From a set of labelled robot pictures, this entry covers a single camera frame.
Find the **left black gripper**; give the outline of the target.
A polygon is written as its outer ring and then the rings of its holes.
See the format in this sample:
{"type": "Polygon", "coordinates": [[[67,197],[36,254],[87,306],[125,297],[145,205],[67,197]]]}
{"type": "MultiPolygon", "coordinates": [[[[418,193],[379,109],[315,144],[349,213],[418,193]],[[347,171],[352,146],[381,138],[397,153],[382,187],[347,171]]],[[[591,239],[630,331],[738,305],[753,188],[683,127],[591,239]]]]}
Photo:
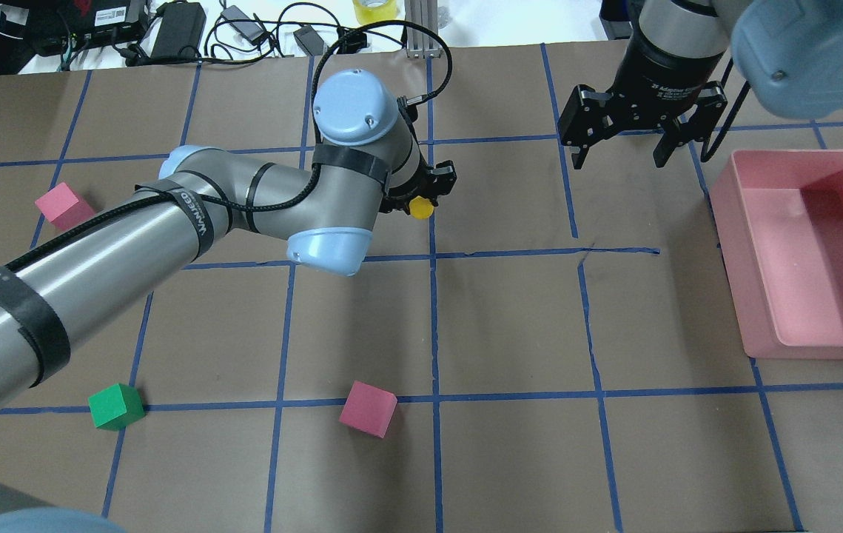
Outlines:
{"type": "Polygon", "coordinates": [[[401,210],[409,215],[407,205],[417,196],[428,198],[431,205],[438,208],[439,199],[454,189],[456,181],[457,172],[453,161],[428,165],[419,146],[412,145],[406,161],[389,176],[388,189],[380,202],[380,212],[387,215],[401,210]]]}

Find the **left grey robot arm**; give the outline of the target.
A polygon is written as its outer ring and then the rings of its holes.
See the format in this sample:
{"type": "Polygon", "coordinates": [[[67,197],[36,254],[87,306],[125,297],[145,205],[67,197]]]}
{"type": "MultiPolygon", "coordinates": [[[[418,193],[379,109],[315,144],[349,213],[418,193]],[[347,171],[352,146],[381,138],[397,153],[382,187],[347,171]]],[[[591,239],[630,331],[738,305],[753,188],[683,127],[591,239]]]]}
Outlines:
{"type": "Polygon", "coordinates": [[[2,264],[0,409],[232,230],[285,241],[294,264],[355,275],[378,215],[436,206],[454,186],[452,162],[428,165],[414,131],[417,106],[446,87],[395,98],[367,70],[314,78],[309,170],[182,145],[127,202],[2,264]]]}

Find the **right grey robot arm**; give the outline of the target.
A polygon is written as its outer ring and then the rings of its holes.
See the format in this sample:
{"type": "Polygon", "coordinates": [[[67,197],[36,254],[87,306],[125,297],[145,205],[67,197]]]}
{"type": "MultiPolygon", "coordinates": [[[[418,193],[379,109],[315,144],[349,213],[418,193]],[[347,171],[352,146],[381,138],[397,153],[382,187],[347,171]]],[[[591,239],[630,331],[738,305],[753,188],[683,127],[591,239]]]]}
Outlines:
{"type": "Polygon", "coordinates": [[[606,1],[628,43],[613,84],[573,88],[557,132],[572,166],[624,132],[659,130],[654,164],[682,145],[716,155],[746,98],[810,121],[843,110],[843,1],[606,1]]]}

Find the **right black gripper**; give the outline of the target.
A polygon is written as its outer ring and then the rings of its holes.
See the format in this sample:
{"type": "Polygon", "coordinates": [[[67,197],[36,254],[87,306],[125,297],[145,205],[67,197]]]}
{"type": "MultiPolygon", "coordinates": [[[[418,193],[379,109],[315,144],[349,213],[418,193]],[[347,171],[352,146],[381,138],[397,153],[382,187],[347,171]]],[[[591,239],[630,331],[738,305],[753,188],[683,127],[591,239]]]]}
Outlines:
{"type": "Polygon", "coordinates": [[[722,85],[710,78],[722,55],[681,56],[659,47],[644,30],[632,30],[613,84],[604,92],[578,84],[557,119],[572,168],[582,169],[591,146],[625,131],[662,131],[654,148],[657,168],[682,145],[708,141],[727,105],[722,85]]]}

